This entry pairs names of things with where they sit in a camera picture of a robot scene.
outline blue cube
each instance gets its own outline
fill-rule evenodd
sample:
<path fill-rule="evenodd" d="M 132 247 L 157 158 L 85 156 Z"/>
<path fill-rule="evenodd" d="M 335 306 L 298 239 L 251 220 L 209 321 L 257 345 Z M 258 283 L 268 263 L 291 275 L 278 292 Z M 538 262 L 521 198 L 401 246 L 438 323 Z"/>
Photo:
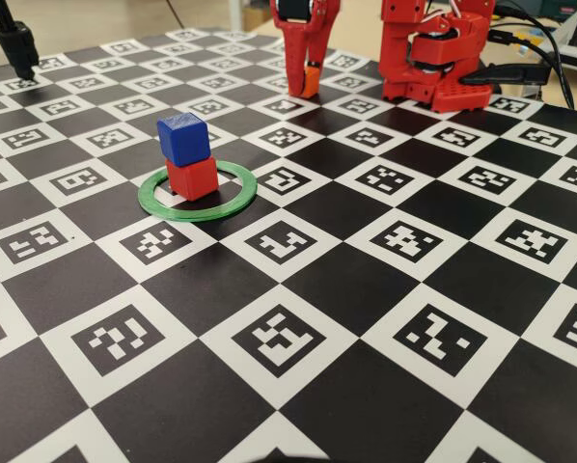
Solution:
<path fill-rule="evenodd" d="M 192 113 L 157 122 L 162 154 L 177 167 L 204 161 L 211 156 L 207 124 Z"/>

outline orange object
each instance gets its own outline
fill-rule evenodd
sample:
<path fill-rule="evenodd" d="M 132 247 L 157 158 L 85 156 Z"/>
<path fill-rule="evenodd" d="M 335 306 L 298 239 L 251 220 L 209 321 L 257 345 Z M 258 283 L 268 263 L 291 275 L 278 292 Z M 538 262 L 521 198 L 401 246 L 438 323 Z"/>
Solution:
<path fill-rule="evenodd" d="M 218 189 L 218 171 L 215 159 L 178 167 L 166 159 L 171 189 L 187 201 L 196 201 Z"/>

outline wire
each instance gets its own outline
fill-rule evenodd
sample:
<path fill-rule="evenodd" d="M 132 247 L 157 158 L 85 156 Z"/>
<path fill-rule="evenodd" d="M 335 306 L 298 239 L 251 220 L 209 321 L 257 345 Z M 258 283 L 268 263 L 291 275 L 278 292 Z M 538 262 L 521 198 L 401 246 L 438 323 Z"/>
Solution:
<path fill-rule="evenodd" d="M 181 19 L 179 19 L 179 16 L 178 16 L 177 12 L 175 11 L 175 8 L 173 8 L 173 4 L 171 3 L 171 0 L 166 0 L 166 4 L 171 9 L 171 13 L 173 13 L 173 16 L 175 17 L 175 20 L 177 21 L 179 27 L 181 29 L 183 29 L 184 28 L 183 23 L 181 22 Z"/>

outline black cable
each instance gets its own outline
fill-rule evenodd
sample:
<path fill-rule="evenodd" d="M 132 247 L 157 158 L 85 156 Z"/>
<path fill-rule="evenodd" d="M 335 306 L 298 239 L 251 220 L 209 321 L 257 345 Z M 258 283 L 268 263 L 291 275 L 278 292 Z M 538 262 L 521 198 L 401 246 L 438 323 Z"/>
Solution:
<path fill-rule="evenodd" d="M 179 16 L 178 16 L 177 12 L 175 11 L 175 8 L 173 8 L 173 4 L 171 3 L 171 0 L 166 0 L 166 4 L 171 9 L 171 12 L 173 13 L 173 16 L 175 17 L 175 20 L 177 21 L 179 27 L 181 29 L 183 29 L 184 28 L 183 23 L 181 22 L 181 19 L 179 19 Z"/>
<path fill-rule="evenodd" d="M 541 29 L 541 31 L 545 34 L 545 36 L 548 38 L 550 43 L 552 43 L 552 48 L 553 48 L 554 53 L 555 53 L 555 64 L 556 64 L 556 66 L 553 67 L 553 69 L 556 70 L 556 73 L 559 76 L 559 80 L 561 81 L 561 90 L 563 92 L 565 102 L 567 103 L 567 107 L 569 107 L 570 109 L 574 109 L 574 97 L 573 97 L 573 94 L 571 92 L 571 88 L 569 87 L 569 82 L 567 81 L 567 77 L 565 76 L 565 73 L 563 71 L 563 60 L 561 59 L 561 53 L 559 52 L 559 46 L 557 45 L 557 41 L 555 41 L 555 38 L 552 37 L 552 34 L 548 30 L 548 28 L 545 27 L 543 24 L 541 24 L 536 19 L 534 19 L 530 14 L 527 14 L 527 13 L 522 12 L 520 10 L 516 10 L 515 8 L 512 8 L 512 7 L 506 7 L 505 5 L 497 5 L 494 8 L 494 14 L 499 15 L 499 16 L 515 17 L 517 19 L 529 21 L 533 25 L 535 25 L 535 27 L 537 27 L 538 29 Z"/>

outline table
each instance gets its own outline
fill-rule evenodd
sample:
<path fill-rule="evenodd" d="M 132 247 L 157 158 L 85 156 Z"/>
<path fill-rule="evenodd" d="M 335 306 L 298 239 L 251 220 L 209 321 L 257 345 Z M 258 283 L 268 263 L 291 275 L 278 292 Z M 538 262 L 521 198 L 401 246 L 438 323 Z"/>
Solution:
<path fill-rule="evenodd" d="M 189 29 L 0 68 L 0 462 L 577 462 L 577 112 L 382 101 Z M 243 212 L 136 201 L 191 111 Z M 221 204 L 229 177 L 195 204 Z"/>

